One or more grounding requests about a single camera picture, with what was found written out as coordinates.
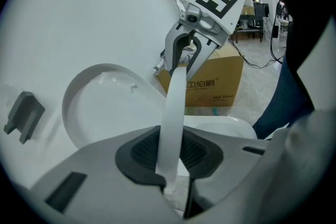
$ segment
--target desk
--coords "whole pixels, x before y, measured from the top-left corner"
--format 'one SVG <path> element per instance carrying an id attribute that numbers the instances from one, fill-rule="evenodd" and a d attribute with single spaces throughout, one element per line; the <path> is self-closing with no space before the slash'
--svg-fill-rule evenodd
<path id="1" fill-rule="evenodd" d="M 235 30 L 234 34 L 236 35 L 236 43 L 238 43 L 238 33 L 255 33 L 260 32 L 260 42 L 263 39 L 263 25 L 264 22 L 262 20 L 262 16 L 260 15 L 241 15 L 239 20 L 253 20 L 253 27 L 255 27 L 255 21 L 260 21 L 260 29 L 243 29 L 243 30 Z"/>

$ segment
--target gray plastic clip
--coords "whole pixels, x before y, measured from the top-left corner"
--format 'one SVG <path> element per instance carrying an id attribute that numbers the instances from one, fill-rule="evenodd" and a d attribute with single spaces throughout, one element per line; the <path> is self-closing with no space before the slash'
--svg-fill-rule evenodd
<path id="1" fill-rule="evenodd" d="M 22 92 L 8 115 L 8 123 L 4 127 L 4 132 L 10 134 L 13 130 L 18 129 L 21 132 L 20 142 L 24 144 L 32 137 L 44 111 L 45 108 L 31 92 Z"/>

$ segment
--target black cable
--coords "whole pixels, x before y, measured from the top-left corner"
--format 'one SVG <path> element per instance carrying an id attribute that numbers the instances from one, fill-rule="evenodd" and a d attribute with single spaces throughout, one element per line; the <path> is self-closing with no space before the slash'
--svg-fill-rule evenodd
<path id="1" fill-rule="evenodd" d="M 276 13 L 275 13 L 274 23 L 273 23 L 271 37 L 270 37 L 270 39 L 271 39 L 270 52 L 271 52 L 271 55 L 274 58 L 274 60 L 276 60 L 280 64 L 282 64 L 282 62 L 279 61 L 281 58 L 278 59 L 277 57 L 275 57 L 274 52 L 273 52 L 273 47 L 272 47 L 272 41 L 273 41 L 274 27 L 275 27 L 275 22 L 277 20 L 277 15 L 280 15 L 281 13 L 282 13 L 282 8 L 281 8 L 281 5 L 280 5 L 280 0 L 279 0 L 279 2 L 277 3 L 277 8 L 276 8 Z"/>
<path id="2" fill-rule="evenodd" d="M 248 60 L 246 60 L 246 58 L 240 53 L 240 50 L 237 48 L 237 46 L 235 45 L 234 41 L 232 39 L 228 39 L 227 40 L 231 45 L 233 45 L 236 50 L 238 51 L 239 55 L 243 58 L 243 60 L 251 67 L 255 68 L 255 69 L 262 69 L 265 67 L 270 66 L 272 63 L 276 62 L 276 60 L 269 60 L 264 66 L 260 67 L 258 65 L 255 65 L 254 63 L 250 63 Z"/>

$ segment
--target cardboard box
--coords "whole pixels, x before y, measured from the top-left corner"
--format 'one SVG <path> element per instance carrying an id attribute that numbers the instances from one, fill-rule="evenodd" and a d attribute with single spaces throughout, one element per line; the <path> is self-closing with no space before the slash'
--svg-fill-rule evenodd
<path id="1" fill-rule="evenodd" d="M 243 7 L 242 15 L 254 15 L 254 7 Z"/>
<path id="2" fill-rule="evenodd" d="M 243 59 L 232 45 L 215 50 L 194 77 L 187 82 L 186 106 L 233 105 L 243 71 Z M 170 75 L 167 70 L 158 75 L 165 92 Z"/>

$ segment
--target blue jeans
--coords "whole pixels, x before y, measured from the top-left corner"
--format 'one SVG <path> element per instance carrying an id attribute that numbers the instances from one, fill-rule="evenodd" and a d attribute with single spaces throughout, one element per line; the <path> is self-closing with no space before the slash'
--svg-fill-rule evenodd
<path id="1" fill-rule="evenodd" d="M 287 123 L 290 127 L 297 119 L 312 111 L 313 106 L 295 82 L 284 57 L 273 97 L 253 129 L 258 139 L 265 139 L 277 128 Z"/>

